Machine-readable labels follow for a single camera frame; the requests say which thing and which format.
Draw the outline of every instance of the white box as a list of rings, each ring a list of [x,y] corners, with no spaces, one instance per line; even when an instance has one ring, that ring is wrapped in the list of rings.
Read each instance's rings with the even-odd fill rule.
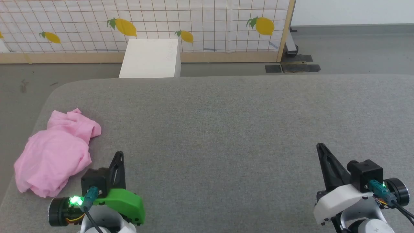
[[[171,78],[180,73],[178,39],[130,39],[119,78]]]

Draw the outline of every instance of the white grid fabric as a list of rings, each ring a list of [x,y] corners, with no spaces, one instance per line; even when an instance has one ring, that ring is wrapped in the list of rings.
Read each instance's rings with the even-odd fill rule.
[[[125,52],[129,38],[180,39],[181,52],[278,51],[289,0],[44,0],[0,2],[0,32],[15,53]],[[249,19],[272,21],[272,35],[259,34]],[[131,22],[126,36],[107,20]],[[177,31],[188,31],[192,43]],[[53,43],[39,33],[55,34]]]

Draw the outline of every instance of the crumpled pink fabric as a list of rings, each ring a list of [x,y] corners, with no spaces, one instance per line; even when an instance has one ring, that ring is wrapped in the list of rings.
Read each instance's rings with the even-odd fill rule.
[[[79,109],[67,114],[53,111],[47,129],[29,138],[14,164],[18,190],[55,197],[70,176],[92,162],[89,140],[101,131],[101,126]]]

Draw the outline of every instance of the lemon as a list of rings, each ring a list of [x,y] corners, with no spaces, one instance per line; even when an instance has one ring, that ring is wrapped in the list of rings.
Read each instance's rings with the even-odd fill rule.
[[[192,43],[194,40],[193,35],[188,31],[177,31],[174,33],[174,35],[177,35],[178,37],[181,36],[183,41],[188,42],[188,43]]]
[[[137,29],[135,26],[125,19],[110,19],[106,21],[106,26],[108,27],[108,24],[115,29],[118,29],[118,31],[126,36],[137,36]]]
[[[246,26],[250,23],[250,26],[253,28],[256,25],[256,31],[259,34],[262,35],[273,35],[273,31],[274,31],[274,24],[273,22],[268,19],[268,18],[264,18],[264,17],[256,17],[256,18],[252,18],[249,19],[247,21]]]
[[[43,36],[43,38],[47,38],[50,42],[60,44],[60,38],[53,33],[41,32],[39,35]]]

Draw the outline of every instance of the gray fabric surface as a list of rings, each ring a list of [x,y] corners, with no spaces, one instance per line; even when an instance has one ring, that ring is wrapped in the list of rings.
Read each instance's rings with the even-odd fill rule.
[[[324,188],[316,143],[344,165],[372,159],[414,190],[413,103],[414,77],[401,75],[88,80],[53,92],[33,133],[53,110],[78,107],[100,123],[91,167],[124,151],[127,189],[146,208],[141,233],[332,233],[313,218]],[[82,173],[60,196],[80,194]],[[79,230],[50,227],[49,203],[12,180],[1,231]],[[412,232],[396,210],[384,215],[395,232]]]

